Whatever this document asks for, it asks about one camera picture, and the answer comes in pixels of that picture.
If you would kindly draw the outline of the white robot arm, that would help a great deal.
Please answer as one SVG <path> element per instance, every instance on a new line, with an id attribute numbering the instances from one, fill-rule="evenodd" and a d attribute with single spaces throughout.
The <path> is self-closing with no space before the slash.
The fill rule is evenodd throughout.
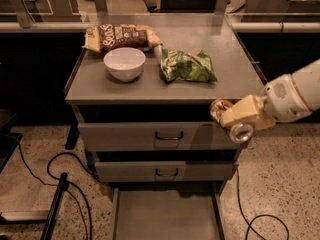
<path id="1" fill-rule="evenodd" d="M 320 60 L 269 81 L 262 96 L 248 95 L 222 113 L 225 128 L 249 123 L 256 130 L 291 123 L 320 109 Z"/>

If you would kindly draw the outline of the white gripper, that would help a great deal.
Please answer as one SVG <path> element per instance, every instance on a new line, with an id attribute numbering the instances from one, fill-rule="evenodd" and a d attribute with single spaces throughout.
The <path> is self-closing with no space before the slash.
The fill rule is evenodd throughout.
<path id="1" fill-rule="evenodd" d="M 260 131 L 275 122 L 290 123 L 307 117 L 313 112 L 314 79 L 311 73 L 284 74 L 265 85 L 265 95 L 248 95 L 229 107 L 220 117 L 221 125 L 253 123 L 254 130 Z"/>

